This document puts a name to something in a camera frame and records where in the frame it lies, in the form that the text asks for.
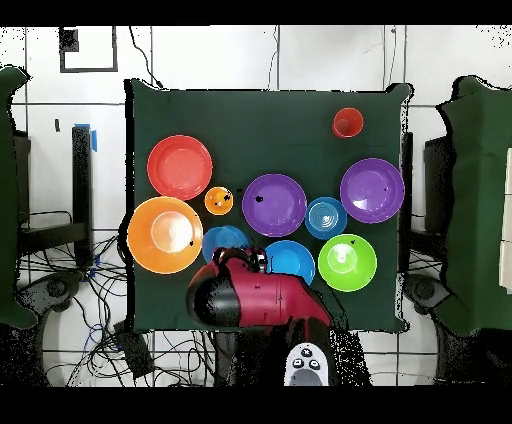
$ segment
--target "light blue bowl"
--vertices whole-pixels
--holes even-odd
[[[315,277],[315,260],[302,244],[291,240],[272,243],[265,249],[267,253],[267,272],[298,275],[310,285]]]
[[[339,200],[319,197],[308,205],[305,222],[313,237],[329,240],[340,235],[347,226],[347,212]]]
[[[203,236],[202,253],[204,260],[210,262],[218,247],[247,247],[249,240],[245,234],[232,225],[210,228]]]

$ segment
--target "orange plate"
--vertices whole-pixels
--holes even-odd
[[[201,193],[212,177],[212,158],[194,137],[164,138],[148,158],[148,177],[162,196],[190,200]]]
[[[141,203],[128,226],[128,248],[143,268],[172,274],[188,267],[201,251],[203,226],[197,213],[174,197]]]
[[[212,215],[225,215],[233,207],[233,194],[224,187],[212,187],[204,197],[204,205]]]

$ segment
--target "plate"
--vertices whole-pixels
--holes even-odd
[[[377,256],[370,243],[355,234],[330,239],[318,255],[318,272],[335,290],[351,292],[370,283],[377,270]]]
[[[212,159],[204,145],[193,137],[164,138],[148,158],[148,177],[162,196],[190,200],[201,193],[212,177]]]
[[[404,196],[400,172],[382,159],[356,162],[341,180],[341,203],[352,218],[366,224],[391,218],[400,209]]]
[[[347,225],[347,212],[333,197],[319,197],[308,205],[306,228],[313,237],[329,240],[343,232]]]
[[[194,209],[174,197],[155,197],[135,209],[127,244],[140,266],[172,274],[195,261],[202,238],[203,227]]]
[[[302,187],[282,174],[256,178],[245,190],[242,211],[252,229],[268,237],[284,237],[299,228],[306,214]]]
[[[298,275],[310,285],[315,277],[315,260],[302,244],[291,240],[280,240],[265,249],[267,272]]]

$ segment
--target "red cup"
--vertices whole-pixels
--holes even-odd
[[[332,123],[332,132],[336,137],[354,137],[363,129],[363,115],[357,109],[346,107],[341,109]]]

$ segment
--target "table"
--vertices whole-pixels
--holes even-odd
[[[188,202],[201,218],[204,232],[214,226],[234,225],[260,247],[277,239],[253,231],[241,209],[245,189],[259,175],[286,174],[301,184],[308,201],[312,201],[320,196],[339,198],[341,178],[358,160],[377,157],[399,166],[401,106],[410,95],[408,84],[393,85],[387,92],[366,93],[168,91],[154,90],[136,79],[125,84],[126,113],[130,118],[127,130],[129,134],[133,132],[134,149],[133,163],[130,155],[127,160],[127,173],[134,173],[134,205],[127,205],[128,211],[158,195],[146,173],[147,158],[158,141],[175,134],[195,137],[208,148],[213,176],[207,189],[221,185],[234,194],[233,209],[224,216],[206,211],[203,200],[207,189]],[[334,115],[344,107],[359,109],[365,119],[363,130],[352,139],[339,139],[331,131]],[[349,217],[345,233],[367,239],[378,258],[377,272],[368,286],[357,292],[336,294],[352,330],[405,329],[405,323],[395,316],[397,229],[396,216],[373,225]],[[304,224],[287,239],[304,244],[315,259],[324,244],[313,238]],[[185,292],[204,264],[199,255],[187,269],[171,275],[157,275],[135,264],[134,328],[203,328],[189,318]],[[321,293],[330,312],[339,316],[340,308],[318,272],[312,288]]]

